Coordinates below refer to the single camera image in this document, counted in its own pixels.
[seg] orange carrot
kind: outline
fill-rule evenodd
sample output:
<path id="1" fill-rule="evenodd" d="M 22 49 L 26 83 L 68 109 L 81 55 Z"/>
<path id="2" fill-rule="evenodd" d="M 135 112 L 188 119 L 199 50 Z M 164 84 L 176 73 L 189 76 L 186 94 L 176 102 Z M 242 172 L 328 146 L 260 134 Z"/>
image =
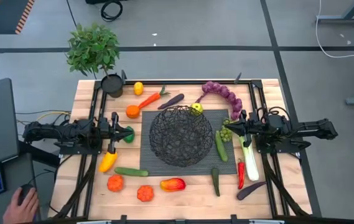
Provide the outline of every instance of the orange carrot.
<path id="1" fill-rule="evenodd" d="M 148 97 L 145 101 L 143 101 L 138 107 L 139 109 L 142 109 L 143 107 L 155 102 L 156 100 L 160 99 L 161 96 L 167 95 L 170 93 L 164 93 L 165 90 L 165 85 L 163 85 L 162 90 L 160 93 L 153 93 L 150 97 Z"/>

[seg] gray floor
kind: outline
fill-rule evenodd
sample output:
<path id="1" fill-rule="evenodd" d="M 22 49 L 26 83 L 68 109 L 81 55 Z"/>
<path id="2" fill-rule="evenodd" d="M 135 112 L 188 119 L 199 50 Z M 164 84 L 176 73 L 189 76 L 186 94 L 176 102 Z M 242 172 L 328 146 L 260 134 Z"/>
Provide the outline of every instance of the gray floor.
<path id="1" fill-rule="evenodd" d="M 351 2 L 323 0 L 322 14 L 341 14 Z M 317 45 L 317 0 L 268 0 L 267 4 L 280 46 Z M 70 0 L 70 5 L 77 23 L 106 24 L 123 47 L 271 45 L 257 0 L 129 0 L 112 23 L 100 19 L 99 6 L 84 0 Z M 0 35 L 0 48 L 68 47 L 71 30 L 73 21 L 64 0 L 36 0 L 22 34 Z M 354 24 L 321 24 L 319 38 L 328 46 L 354 46 Z M 281 56 L 298 118 L 329 118 L 339 133 L 334 141 L 310 139 L 313 145 L 307 150 L 322 215 L 354 218 L 354 106 L 344 104 L 346 97 L 354 96 L 354 58 L 328 58 L 322 52 Z M 121 52 L 115 70 L 121 69 L 128 78 L 234 78 L 239 72 L 242 78 L 279 78 L 273 52 L 256 51 Z M 68 72 L 63 53 L 0 54 L 0 78 L 4 77 L 13 81 L 19 112 L 70 110 L 77 81 L 87 79 Z M 18 118 L 32 121 L 38 115 Z M 50 141 L 36 145 L 57 150 Z M 41 181 L 45 190 L 40 199 L 45 204 L 52 176 L 43 175 Z"/>

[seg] black plant pot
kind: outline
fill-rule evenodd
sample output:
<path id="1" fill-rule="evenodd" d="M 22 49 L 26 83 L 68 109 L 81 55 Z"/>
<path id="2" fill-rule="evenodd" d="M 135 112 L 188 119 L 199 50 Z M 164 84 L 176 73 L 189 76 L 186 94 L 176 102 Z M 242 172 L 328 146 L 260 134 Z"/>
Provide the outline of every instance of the black plant pot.
<path id="1" fill-rule="evenodd" d="M 123 80 L 117 74 L 105 76 L 101 81 L 101 87 L 113 98 L 118 98 L 123 94 Z"/>

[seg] green leaves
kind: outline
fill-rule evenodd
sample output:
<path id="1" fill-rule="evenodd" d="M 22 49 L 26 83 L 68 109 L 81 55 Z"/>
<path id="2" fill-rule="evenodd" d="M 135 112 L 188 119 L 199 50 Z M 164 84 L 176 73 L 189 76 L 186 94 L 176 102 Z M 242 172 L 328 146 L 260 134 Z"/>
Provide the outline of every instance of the green leaves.
<path id="1" fill-rule="evenodd" d="M 113 69 L 116 57 L 119 58 L 118 41 L 114 33 L 104 25 L 93 24 L 91 27 L 77 25 L 77 31 L 71 32 L 67 63 L 70 72 L 81 71 L 82 74 L 98 73 L 98 67 L 107 71 Z"/>

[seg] black floor line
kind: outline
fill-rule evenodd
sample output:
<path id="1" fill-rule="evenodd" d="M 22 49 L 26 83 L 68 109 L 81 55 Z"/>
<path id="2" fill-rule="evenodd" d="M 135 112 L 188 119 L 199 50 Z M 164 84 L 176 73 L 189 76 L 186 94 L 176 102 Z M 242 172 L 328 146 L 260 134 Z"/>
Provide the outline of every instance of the black floor line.
<path id="1" fill-rule="evenodd" d="M 354 51 L 354 46 L 323 47 L 325 51 Z M 163 51 L 265 51 L 265 52 L 320 52 L 320 47 L 298 46 L 159 46 L 159 47 L 120 47 L 120 52 L 163 52 Z M 68 52 L 68 47 L 49 48 L 0 48 L 0 53 L 60 53 Z"/>
<path id="2" fill-rule="evenodd" d="M 271 16 L 269 15 L 268 6 L 266 4 L 266 0 L 260 0 L 260 1 L 261 1 L 261 7 L 263 9 L 264 17 L 265 17 L 266 27 L 268 29 L 269 38 L 271 40 L 272 46 L 274 47 L 274 56 L 275 56 L 277 69 L 279 71 L 279 76 L 282 83 L 282 90 L 284 93 L 284 97 L 286 99 L 287 109 L 289 110 L 289 114 L 292 122 L 297 123 L 298 122 L 297 113 L 296 113 L 296 109 L 294 108 L 294 102 L 291 95 L 289 83 L 287 82 L 287 76 L 286 76 L 286 71 L 284 70 L 281 52 L 277 47 L 276 35 L 274 32 L 274 27 L 272 26 L 272 21 L 271 21 Z M 307 153 L 305 150 L 303 150 L 300 152 L 300 155 L 301 155 L 300 163 L 302 167 L 302 173 L 305 180 L 305 186 L 307 187 L 312 214 L 315 215 L 316 217 L 321 217 L 322 214 L 320 212 L 319 201 L 315 191 L 314 180 L 312 179 Z"/>

